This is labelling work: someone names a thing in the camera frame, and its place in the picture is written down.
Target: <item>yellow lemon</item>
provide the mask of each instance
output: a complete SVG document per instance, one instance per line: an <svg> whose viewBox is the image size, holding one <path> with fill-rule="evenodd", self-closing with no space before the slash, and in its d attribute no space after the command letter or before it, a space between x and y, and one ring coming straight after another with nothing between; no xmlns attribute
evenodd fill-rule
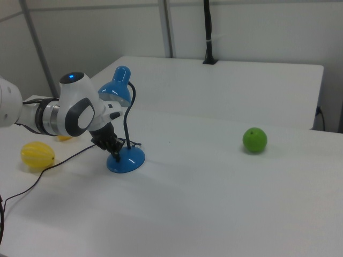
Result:
<svg viewBox="0 0 343 257"><path fill-rule="evenodd" d="M24 145L20 152L22 161L32 168L43 168L51 165L55 159L54 150L42 142L31 142Z"/></svg>
<svg viewBox="0 0 343 257"><path fill-rule="evenodd" d="M65 140L72 138L72 137L69 137L67 135L58 135L57 137L58 137L59 141L65 141Z"/></svg>

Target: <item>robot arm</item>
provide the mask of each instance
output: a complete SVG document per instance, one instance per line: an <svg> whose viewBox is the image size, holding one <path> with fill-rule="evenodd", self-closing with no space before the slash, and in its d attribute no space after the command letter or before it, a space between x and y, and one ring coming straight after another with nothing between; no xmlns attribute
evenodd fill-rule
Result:
<svg viewBox="0 0 343 257"><path fill-rule="evenodd" d="M19 89L0 78L0 127L16 123L38 134L72 137L88 130L94 144L119 158L125 142L117 138L111 121L123 114L120 103L101 99L84 73L66 74L59 84L59 99L23 102Z"/></svg>

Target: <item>white table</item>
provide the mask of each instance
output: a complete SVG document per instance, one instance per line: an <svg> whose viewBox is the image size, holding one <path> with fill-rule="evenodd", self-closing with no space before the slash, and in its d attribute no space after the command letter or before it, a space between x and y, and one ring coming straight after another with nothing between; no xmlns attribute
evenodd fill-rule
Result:
<svg viewBox="0 0 343 257"><path fill-rule="evenodd" d="M138 170L107 170L92 148L48 171L24 198L9 202L1 253L12 256L341 256L343 137L262 126L265 152L250 155L242 135L253 124L132 109L129 130L142 142ZM123 135L121 120L115 122ZM40 140L61 161L90 145L21 127L0 130L4 198L37 175L19 158Z"/></svg>
<svg viewBox="0 0 343 257"><path fill-rule="evenodd" d="M125 65L136 108L297 129L313 127L323 67L304 64L122 57L93 77L97 88Z"/></svg>

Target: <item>green ball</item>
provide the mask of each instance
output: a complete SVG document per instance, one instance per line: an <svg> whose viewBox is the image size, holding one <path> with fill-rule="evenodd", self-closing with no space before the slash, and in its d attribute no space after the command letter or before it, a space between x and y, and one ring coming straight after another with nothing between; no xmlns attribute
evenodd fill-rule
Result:
<svg viewBox="0 0 343 257"><path fill-rule="evenodd" d="M244 133L243 144L250 152L262 152L267 145L267 135L260 128L252 127Z"/></svg>

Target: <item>blue desk lamp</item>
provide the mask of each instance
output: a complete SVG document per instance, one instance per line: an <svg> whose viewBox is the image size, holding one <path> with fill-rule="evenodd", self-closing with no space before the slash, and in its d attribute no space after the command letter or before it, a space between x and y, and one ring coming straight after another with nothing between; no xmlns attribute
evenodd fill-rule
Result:
<svg viewBox="0 0 343 257"><path fill-rule="evenodd" d="M130 76L131 71L129 68L119 66L114 73L112 81L105 84L98 91L101 99L105 101L117 101L122 107L128 107L124 115L124 130L127 146L120 150L119 161L113 158L112 155L107 158L107 168L115 173L126 173L136 170L145 161L144 152L140 148L136 147L136 145L132 146L130 143L128 125L126 122L128 113L136 99L136 90L133 84L129 81ZM128 85L132 88L132 99Z"/></svg>

